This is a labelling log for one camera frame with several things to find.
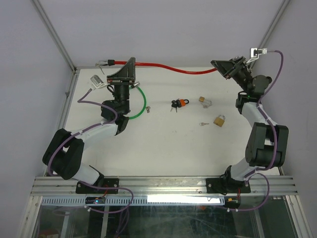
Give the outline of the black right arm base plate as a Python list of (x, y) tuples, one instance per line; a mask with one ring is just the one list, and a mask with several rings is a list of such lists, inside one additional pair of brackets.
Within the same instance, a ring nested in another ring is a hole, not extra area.
[(243, 181), (225, 179), (225, 178), (207, 178), (206, 179), (207, 193), (220, 193), (226, 195), (228, 193), (251, 193), (249, 186), (246, 186)]

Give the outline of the large brass padlock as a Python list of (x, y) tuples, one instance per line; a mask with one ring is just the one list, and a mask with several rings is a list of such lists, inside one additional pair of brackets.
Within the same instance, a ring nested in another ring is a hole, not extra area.
[(217, 125), (217, 126), (219, 126), (219, 127), (222, 127), (223, 126), (223, 124), (225, 123), (225, 115), (218, 115), (215, 119), (214, 119), (214, 121), (213, 121), (213, 123), (215, 124), (215, 125)]

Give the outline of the green cable lock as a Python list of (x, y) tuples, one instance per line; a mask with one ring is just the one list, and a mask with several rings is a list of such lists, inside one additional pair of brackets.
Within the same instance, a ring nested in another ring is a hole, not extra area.
[(146, 97), (144, 91), (141, 89), (139, 82), (130, 86), (129, 89), (130, 90), (133, 89), (139, 93), (139, 98), (138, 98), (137, 104), (135, 104), (135, 108), (138, 109), (138, 111), (135, 111), (135, 113), (133, 115), (132, 114), (129, 115), (129, 119), (133, 120), (133, 119), (139, 118), (146, 111), (147, 97)]

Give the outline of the keys of orange padlock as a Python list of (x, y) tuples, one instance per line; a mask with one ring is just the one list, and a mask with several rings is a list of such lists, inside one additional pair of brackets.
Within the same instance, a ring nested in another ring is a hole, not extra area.
[(176, 100), (172, 100), (171, 101), (171, 110), (170, 111), (175, 110), (177, 112), (177, 108), (178, 108), (177, 101)]

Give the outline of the orange black padlock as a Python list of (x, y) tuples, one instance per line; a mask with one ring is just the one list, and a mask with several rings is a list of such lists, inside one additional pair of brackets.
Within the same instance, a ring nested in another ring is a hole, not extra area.
[(187, 104), (189, 104), (189, 100), (188, 99), (177, 99), (176, 104), (177, 104), (178, 108), (181, 108), (181, 107), (184, 107)]

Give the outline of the silver keys of red lock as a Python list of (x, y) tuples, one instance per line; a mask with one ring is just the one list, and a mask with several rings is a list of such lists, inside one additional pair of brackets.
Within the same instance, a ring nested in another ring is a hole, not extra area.
[(95, 67), (98, 67), (103, 75), (105, 74), (103, 71), (104, 66), (108, 66), (107, 60), (100, 60), (95, 64)]

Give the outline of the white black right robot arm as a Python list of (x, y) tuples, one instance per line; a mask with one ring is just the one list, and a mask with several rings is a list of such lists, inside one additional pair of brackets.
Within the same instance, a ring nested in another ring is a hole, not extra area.
[(247, 186), (251, 176), (284, 164), (289, 129), (274, 122), (261, 104), (262, 96), (272, 83), (271, 77), (253, 76), (244, 57), (212, 60), (211, 64), (225, 79), (233, 79), (241, 87), (235, 107), (247, 119), (252, 130), (244, 158), (228, 166), (218, 178), (208, 178), (207, 192), (222, 195), (249, 192)]

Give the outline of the red cable lock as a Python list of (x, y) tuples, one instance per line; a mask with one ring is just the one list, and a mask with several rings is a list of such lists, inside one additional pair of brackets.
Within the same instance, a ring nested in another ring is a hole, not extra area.
[[(114, 65), (124, 65), (126, 64), (126, 61), (119, 61), (119, 60), (113, 60), (113, 59), (107, 59), (103, 61), (103, 65), (105, 66), (114, 66)], [(135, 66), (142, 66), (142, 67), (159, 67), (164, 68), (170, 71), (183, 73), (183, 74), (189, 74), (189, 75), (202, 75), (202, 74), (208, 74), (216, 72), (216, 68), (203, 70), (203, 71), (188, 71), (188, 70), (182, 70), (178, 68), (174, 68), (168, 65), (160, 64), (160, 63), (151, 63), (151, 62), (135, 62)]]

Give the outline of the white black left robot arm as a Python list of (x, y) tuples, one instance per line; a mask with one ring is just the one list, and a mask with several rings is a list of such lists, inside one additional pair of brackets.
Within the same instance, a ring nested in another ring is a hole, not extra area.
[(104, 87), (112, 94), (113, 99), (102, 103), (87, 101), (82, 96), (78, 102), (92, 104), (101, 108), (101, 120), (87, 128), (75, 131), (59, 129), (47, 147), (43, 163), (50, 176), (60, 176), (64, 180), (75, 179), (85, 184), (92, 192), (100, 192), (104, 186), (104, 175), (92, 166), (82, 162), (83, 152), (106, 138), (122, 133), (129, 122), (130, 88), (136, 79), (135, 58), (131, 57), (116, 73), (108, 75), (106, 82), (93, 75), (90, 87), (86, 92)]

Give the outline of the small brass long-shackle padlock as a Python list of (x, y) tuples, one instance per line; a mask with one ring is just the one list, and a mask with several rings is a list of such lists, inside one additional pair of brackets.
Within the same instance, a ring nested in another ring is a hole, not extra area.
[(205, 97), (200, 97), (199, 98), (199, 102), (202, 103), (202, 104), (207, 104), (207, 105), (211, 105), (212, 104), (212, 101), (209, 100), (209, 99), (206, 99)]

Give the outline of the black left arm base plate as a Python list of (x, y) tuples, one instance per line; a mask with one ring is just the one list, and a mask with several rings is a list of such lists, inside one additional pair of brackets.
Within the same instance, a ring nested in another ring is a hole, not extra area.
[(91, 185), (82, 181), (77, 182), (76, 194), (118, 194), (119, 178), (104, 177), (101, 184)]

